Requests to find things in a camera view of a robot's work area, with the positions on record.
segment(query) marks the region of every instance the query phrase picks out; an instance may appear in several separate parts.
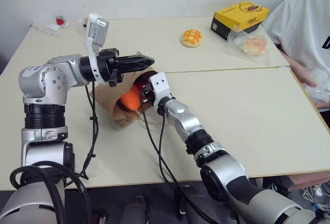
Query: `white t-shirt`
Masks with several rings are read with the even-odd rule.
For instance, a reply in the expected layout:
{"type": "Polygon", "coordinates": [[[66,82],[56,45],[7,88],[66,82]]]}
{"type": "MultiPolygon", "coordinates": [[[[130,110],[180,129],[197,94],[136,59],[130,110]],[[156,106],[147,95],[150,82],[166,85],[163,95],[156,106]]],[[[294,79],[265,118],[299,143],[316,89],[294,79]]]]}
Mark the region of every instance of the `white t-shirt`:
{"type": "Polygon", "coordinates": [[[330,74],[330,0],[285,0],[262,26],[290,58],[330,74]]]}

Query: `duck cartoon logo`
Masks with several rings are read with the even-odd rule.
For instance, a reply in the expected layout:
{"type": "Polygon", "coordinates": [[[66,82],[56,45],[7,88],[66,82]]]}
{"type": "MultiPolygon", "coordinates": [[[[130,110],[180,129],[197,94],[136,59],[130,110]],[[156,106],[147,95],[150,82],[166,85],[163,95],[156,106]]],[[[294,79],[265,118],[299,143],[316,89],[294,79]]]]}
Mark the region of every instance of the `duck cartoon logo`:
{"type": "Polygon", "coordinates": [[[239,9],[247,13],[262,11],[261,6],[254,5],[253,3],[239,4],[239,9]]]}

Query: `yellow box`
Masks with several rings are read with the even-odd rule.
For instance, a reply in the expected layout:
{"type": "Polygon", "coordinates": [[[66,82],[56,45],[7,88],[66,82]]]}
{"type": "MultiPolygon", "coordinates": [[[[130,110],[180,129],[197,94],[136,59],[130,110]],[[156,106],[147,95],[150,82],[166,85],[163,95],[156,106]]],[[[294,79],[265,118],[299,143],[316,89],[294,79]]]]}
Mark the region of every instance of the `yellow box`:
{"type": "Polygon", "coordinates": [[[252,32],[266,19],[269,9],[248,1],[218,10],[214,14],[211,29],[227,39],[231,30],[252,32]]]}

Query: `robotic arm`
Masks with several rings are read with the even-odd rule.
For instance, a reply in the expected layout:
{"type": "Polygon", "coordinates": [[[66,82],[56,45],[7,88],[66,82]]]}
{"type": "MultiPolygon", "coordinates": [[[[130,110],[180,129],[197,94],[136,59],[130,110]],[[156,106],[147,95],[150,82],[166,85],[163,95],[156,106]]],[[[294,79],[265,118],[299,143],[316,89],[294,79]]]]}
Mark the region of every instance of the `robotic arm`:
{"type": "MultiPolygon", "coordinates": [[[[99,51],[104,45],[109,22],[98,14],[90,14],[85,37],[87,57],[68,55],[52,58],[41,66],[27,67],[19,75],[24,93],[25,127],[22,129],[22,166],[40,161],[59,163],[74,171],[73,145],[65,141],[65,107],[70,88],[86,86],[91,81],[122,82],[123,74],[142,71],[154,60],[144,55],[119,57],[115,48],[99,51]]],[[[43,168],[56,183],[64,203],[64,175],[52,167],[43,168]]],[[[39,175],[26,173],[24,186],[12,194],[0,223],[57,223],[54,205],[39,175]]]]}
{"type": "Polygon", "coordinates": [[[246,223],[330,223],[270,189],[251,184],[243,166],[212,139],[185,104],[172,97],[164,73],[150,78],[144,95],[146,101],[154,102],[154,109],[166,116],[185,142],[187,153],[194,156],[201,168],[202,180],[210,196],[229,202],[246,223]]]}

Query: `brown paper bag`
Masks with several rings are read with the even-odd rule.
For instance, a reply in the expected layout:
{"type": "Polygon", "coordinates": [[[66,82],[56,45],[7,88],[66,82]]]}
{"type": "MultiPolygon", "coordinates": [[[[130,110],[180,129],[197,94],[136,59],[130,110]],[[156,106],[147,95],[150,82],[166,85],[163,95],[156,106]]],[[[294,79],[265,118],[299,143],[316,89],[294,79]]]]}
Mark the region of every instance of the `brown paper bag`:
{"type": "Polygon", "coordinates": [[[153,71],[152,67],[149,67],[141,72],[127,73],[124,75],[123,82],[118,83],[116,87],[109,87],[107,84],[99,84],[95,88],[95,101],[103,107],[103,109],[109,114],[109,116],[119,126],[125,127],[138,119],[139,115],[135,112],[123,111],[118,107],[117,100],[122,94],[127,93],[134,81],[143,73],[153,71]]]}

